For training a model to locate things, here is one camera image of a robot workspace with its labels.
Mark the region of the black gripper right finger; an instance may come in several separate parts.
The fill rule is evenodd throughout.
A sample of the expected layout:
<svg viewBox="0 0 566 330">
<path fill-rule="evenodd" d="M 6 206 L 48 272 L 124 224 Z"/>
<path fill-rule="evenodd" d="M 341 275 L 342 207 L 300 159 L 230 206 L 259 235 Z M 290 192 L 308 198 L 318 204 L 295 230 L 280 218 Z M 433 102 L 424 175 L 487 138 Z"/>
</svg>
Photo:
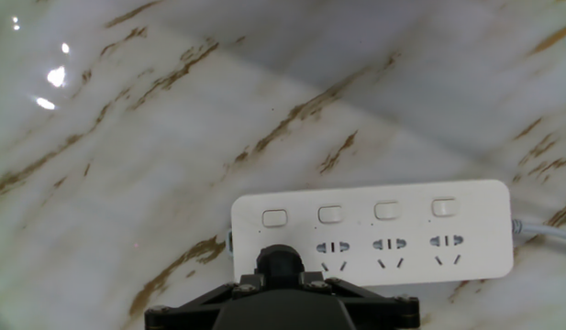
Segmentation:
<svg viewBox="0 0 566 330">
<path fill-rule="evenodd" d="M 304 292 L 319 294 L 332 304 L 314 304 L 318 314 L 338 316 L 350 329 L 419 329 L 420 303 L 415 297 L 383 297 L 339 278 L 325 279 L 322 272 L 302 272 Z"/>
</svg>

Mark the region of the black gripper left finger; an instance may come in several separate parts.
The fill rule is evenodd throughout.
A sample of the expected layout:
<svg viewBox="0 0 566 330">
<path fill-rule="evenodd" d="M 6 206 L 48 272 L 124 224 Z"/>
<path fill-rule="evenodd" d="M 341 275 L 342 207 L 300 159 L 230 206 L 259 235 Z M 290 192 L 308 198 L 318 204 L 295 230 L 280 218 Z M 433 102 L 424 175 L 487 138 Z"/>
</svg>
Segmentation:
<svg viewBox="0 0 566 330">
<path fill-rule="evenodd" d="M 158 305 L 144 313 L 145 330 L 212 329 L 222 309 L 238 298 L 265 291 L 263 274 L 243 275 L 179 307 Z"/>
</svg>

